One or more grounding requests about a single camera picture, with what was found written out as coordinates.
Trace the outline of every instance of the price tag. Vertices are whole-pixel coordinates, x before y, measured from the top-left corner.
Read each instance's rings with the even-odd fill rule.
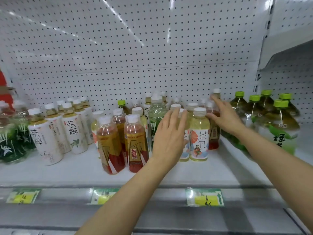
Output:
[[[7,198],[7,203],[33,204],[40,191],[40,189],[15,189]]]
[[[220,189],[186,189],[188,206],[224,206]]]
[[[91,198],[92,205],[103,205],[109,200],[119,189],[94,189]]]

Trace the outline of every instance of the hand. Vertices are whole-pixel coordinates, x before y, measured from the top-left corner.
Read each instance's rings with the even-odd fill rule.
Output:
[[[177,127],[178,114],[179,108],[170,110],[159,123],[154,136],[153,156],[150,158],[164,165],[168,171],[176,165],[184,146],[189,142],[184,139],[187,110],[182,113]]]
[[[211,96],[211,99],[218,106],[221,116],[217,117],[214,114],[208,113],[206,115],[207,118],[214,120],[221,129],[235,136],[245,128],[245,125],[228,102],[223,102],[214,95]]]

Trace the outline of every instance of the green bottle cap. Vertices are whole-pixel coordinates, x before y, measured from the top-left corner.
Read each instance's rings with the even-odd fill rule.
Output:
[[[118,104],[119,106],[122,106],[122,105],[126,105],[126,102],[125,102],[125,100],[118,100],[118,101],[117,101],[117,104]]]
[[[249,100],[250,101],[255,101],[255,102],[258,102],[260,100],[261,96],[260,95],[251,95],[249,97]]]
[[[272,94],[272,90],[263,90],[261,91],[261,95],[271,95]]]
[[[287,108],[289,101],[277,99],[274,101],[274,107]]]
[[[279,95],[279,99],[283,99],[283,100],[291,100],[291,93],[281,93]]]
[[[243,96],[245,96],[245,92],[244,91],[236,91],[235,96],[236,97],[243,97]]]

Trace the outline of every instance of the right hand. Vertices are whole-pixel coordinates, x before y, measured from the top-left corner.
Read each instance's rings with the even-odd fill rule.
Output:
[[[214,120],[221,129],[232,135],[239,133],[243,128],[245,128],[245,125],[242,123],[237,113],[228,102],[223,102],[214,95],[211,96],[211,99],[218,106],[220,117],[208,113],[206,115],[207,118]]]

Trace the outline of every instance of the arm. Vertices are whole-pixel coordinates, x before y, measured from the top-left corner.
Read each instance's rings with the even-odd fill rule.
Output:
[[[154,137],[153,157],[84,223],[76,235],[131,234],[147,202],[165,175],[176,165],[187,143],[184,141],[187,111],[182,114],[177,129],[178,112],[178,108],[169,111],[160,122]]]
[[[290,208],[313,232],[313,167],[246,128],[229,103],[212,99],[221,117],[209,114],[208,118],[240,140]]]

